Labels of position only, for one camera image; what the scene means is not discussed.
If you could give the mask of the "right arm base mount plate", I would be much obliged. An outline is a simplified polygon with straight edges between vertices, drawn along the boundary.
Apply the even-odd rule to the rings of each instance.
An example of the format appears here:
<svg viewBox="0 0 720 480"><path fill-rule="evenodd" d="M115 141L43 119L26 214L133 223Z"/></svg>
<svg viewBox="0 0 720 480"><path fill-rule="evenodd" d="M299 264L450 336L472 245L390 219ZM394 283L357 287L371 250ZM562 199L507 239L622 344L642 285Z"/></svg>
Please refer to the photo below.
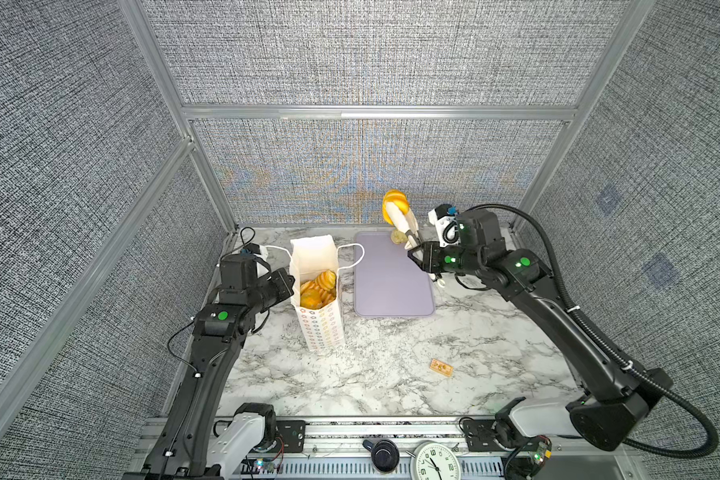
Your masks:
<svg viewBox="0 0 720 480"><path fill-rule="evenodd" d="M471 453L511 451L511 448L507 448L499 442L492 419L462 417L458 420L458 428L464 436L468 451Z"/></svg>

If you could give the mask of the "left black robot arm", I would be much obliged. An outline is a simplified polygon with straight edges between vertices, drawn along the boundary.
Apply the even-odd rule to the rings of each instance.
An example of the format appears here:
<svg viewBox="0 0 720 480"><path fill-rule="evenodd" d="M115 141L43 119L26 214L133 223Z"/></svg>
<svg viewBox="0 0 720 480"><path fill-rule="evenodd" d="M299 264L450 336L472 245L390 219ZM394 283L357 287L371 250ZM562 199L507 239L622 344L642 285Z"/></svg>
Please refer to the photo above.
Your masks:
<svg viewBox="0 0 720 480"><path fill-rule="evenodd" d="M221 268L219 301L194 317L188 370L163 430L140 470L124 473L124 479L223 479L250 452L277 445L269 404L245 404L226 430L213 435L224 386L256 315L293 295L295 279L284 268L256 273L248 257Z"/></svg>

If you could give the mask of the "pale crumbly square bread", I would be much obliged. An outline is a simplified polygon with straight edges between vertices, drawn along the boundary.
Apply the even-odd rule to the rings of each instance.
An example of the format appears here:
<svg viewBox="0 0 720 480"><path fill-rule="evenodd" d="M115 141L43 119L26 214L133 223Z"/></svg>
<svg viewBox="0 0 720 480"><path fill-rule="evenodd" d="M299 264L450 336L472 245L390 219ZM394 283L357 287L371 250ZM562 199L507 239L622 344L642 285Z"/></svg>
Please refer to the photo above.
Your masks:
<svg viewBox="0 0 720 480"><path fill-rule="evenodd" d="M393 230L390 239L396 245L404 245L408 241L406 234L399 230Z"/></svg>

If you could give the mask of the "white printed paper bag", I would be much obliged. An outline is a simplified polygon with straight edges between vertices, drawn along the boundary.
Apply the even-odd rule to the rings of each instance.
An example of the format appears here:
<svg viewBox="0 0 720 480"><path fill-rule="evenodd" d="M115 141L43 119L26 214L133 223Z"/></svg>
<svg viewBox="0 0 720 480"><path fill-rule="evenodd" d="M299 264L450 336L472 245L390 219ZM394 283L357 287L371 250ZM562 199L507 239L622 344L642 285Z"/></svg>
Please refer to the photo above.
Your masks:
<svg viewBox="0 0 720 480"><path fill-rule="evenodd" d="M295 279L291 305L307 348L323 354L345 344L341 310L341 273L357 267L365 257L359 243L337 245L330 235L293 239L281 249L290 260Z"/></svg>

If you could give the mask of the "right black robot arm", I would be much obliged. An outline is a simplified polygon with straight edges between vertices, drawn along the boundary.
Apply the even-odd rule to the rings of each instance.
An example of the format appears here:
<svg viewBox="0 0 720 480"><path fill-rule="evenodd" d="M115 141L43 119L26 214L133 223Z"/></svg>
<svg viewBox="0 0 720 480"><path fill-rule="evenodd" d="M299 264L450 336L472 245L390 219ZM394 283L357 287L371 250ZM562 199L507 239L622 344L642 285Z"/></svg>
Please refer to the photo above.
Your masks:
<svg viewBox="0 0 720 480"><path fill-rule="evenodd" d="M490 204L459 213L443 204L430 213L437 239L424 241L406 201L386 200L382 207L418 268L434 279L472 276L497 292L547 335L583 391L571 400L513 400L494 417L498 443L510 449L535 436L562 435L604 451L637 447L630 434L667 397L671 379L661 369L645 369L596 327L567 294L550 261L528 249L509 249L498 208Z"/></svg>

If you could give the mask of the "ridged yellow spiral bread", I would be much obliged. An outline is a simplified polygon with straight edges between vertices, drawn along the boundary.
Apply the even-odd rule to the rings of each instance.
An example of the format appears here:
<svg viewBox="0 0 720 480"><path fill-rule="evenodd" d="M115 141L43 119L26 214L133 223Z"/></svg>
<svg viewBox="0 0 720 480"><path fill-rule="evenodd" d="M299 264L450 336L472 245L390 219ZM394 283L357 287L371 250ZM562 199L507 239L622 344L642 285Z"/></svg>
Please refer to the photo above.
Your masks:
<svg viewBox="0 0 720 480"><path fill-rule="evenodd" d="M337 275L332 270L325 270L315 278L315 283L322 290L334 293L336 291Z"/></svg>

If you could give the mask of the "small yellow croissant bread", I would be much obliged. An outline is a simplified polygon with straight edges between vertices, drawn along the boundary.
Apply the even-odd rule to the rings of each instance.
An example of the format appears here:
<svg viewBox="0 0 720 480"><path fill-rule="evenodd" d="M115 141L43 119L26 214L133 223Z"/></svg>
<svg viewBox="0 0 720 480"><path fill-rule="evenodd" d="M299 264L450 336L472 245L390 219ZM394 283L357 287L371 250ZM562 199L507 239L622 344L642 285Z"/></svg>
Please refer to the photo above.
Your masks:
<svg viewBox="0 0 720 480"><path fill-rule="evenodd" d="M388 203L394 204L403 215L410 211L410 205L404 193L396 189L387 191L382 200L382 213L384 220L390 225L393 225L394 222L387 211Z"/></svg>

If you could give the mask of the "sesame bun bread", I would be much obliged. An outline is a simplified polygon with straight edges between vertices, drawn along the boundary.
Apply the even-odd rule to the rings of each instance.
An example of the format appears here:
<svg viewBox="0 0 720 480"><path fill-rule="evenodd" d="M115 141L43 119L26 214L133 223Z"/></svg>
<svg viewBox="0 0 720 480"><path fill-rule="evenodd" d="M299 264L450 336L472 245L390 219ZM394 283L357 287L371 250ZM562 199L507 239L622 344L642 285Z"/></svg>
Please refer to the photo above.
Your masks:
<svg viewBox="0 0 720 480"><path fill-rule="evenodd" d="M300 306L308 310L319 310L329 302L330 293L322 290L313 281L300 286Z"/></svg>

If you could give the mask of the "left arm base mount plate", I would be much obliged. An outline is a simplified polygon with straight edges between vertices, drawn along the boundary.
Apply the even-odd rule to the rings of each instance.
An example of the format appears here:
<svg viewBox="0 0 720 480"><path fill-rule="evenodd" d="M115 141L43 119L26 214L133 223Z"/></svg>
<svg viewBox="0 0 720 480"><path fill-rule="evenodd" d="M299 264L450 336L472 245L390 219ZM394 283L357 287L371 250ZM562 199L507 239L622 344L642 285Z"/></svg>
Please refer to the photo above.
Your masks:
<svg viewBox="0 0 720 480"><path fill-rule="evenodd" d="M276 426L264 420L256 420L252 430L258 440L249 455L263 454L273 457L276 453L302 453L306 438L306 422L303 420L277 420Z"/></svg>

